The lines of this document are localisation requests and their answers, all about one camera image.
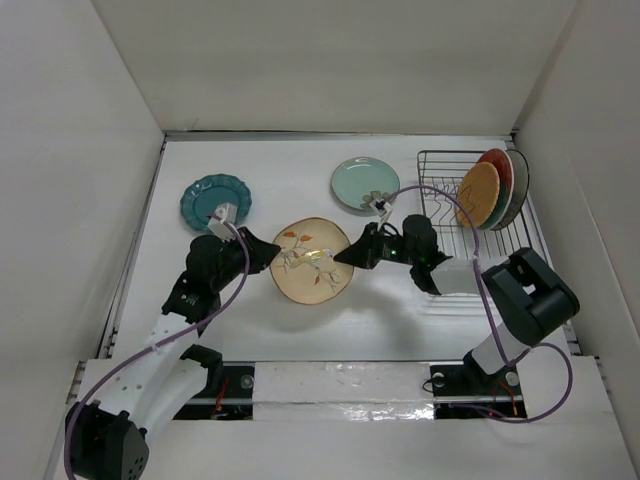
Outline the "beige bird plate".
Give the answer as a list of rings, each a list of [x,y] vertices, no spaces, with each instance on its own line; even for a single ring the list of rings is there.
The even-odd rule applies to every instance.
[[[283,228],[273,243],[280,252],[270,264],[270,273],[289,300],[302,305],[322,304],[351,283],[354,268],[335,260],[351,243],[333,221],[304,218]]]

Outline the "light blue flower plate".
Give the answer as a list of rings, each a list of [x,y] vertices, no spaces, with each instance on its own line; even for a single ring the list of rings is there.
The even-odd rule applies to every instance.
[[[400,189],[396,171],[386,162],[372,157],[355,157],[342,162],[333,172],[330,188],[337,201],[345,208],[373,214],[369,203],[373,193],[386,198]]]

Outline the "orange woven plate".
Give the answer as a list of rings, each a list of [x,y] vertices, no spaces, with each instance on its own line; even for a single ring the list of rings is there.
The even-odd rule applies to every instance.
[[[464,227],[481,227],[491,216],[500,193],[500,178],[494,165],[476,163],[459,185],[456,201],[456,218]]]

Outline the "red plate blue flower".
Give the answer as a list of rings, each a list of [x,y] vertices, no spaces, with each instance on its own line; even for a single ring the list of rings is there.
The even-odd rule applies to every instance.
[[[481,225],[483,230],[491,230],[502,220],[513,195],[513,163],[505,150],[497,148],[490,149],[482,154],[478,163],[489,163],[493,165],[500,180],[500,190],[496,205],[489,218]]]

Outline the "grey tree plate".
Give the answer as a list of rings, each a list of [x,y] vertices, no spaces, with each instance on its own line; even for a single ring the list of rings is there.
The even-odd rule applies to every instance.
[[[526,201],[530,181],[529,164],[524,154],[517,149],[507,149],[506,153],[513,166],[513,193],[497,230],[506,228],[516,219]]]

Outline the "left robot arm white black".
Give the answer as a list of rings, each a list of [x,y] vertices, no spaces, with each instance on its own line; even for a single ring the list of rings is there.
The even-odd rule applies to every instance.
[[[222,224],[223,240],[202,235],[190,244],[185,269],[136,354],[115,366],[78,400],[65,420],[63,465],[70,479],[138,479],[158,432],[196,394],[222,387],[221,356],[200,345],[230,300],[230,283],[269,267],[280,246],[247,228]]]

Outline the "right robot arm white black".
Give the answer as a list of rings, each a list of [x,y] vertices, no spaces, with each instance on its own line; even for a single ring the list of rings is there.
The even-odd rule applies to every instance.
[[[387,233],[375,222],[367,224],[360,238],[334,260],[366,270],[381,261],[408,265],[422,292],[471,294],[492,302],[501,323],[487,315],[491,334],[464,356],[457,374],[474,393],[494,386],[499,373],[580,311],[576,294],[535,250],[521,248],[486,265],[478,259],[448,256],[439,248],[430,219],[423,215],[406,217],[400,233]]]

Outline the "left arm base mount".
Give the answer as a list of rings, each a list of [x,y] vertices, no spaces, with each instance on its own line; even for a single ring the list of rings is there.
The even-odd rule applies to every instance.
[[[253,418],[254,363],[225,363],[217,390],[205,390],[189,400],[174,420],[243,421]]]

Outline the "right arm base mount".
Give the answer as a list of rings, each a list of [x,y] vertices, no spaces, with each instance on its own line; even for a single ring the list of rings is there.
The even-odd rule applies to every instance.
[[[463,378],[463,367],[461,363],[436,363],[429,367],[422,389],[433,396],[437,420],[527,417],[515,367],[506,367],[486,383],[476,385]]]

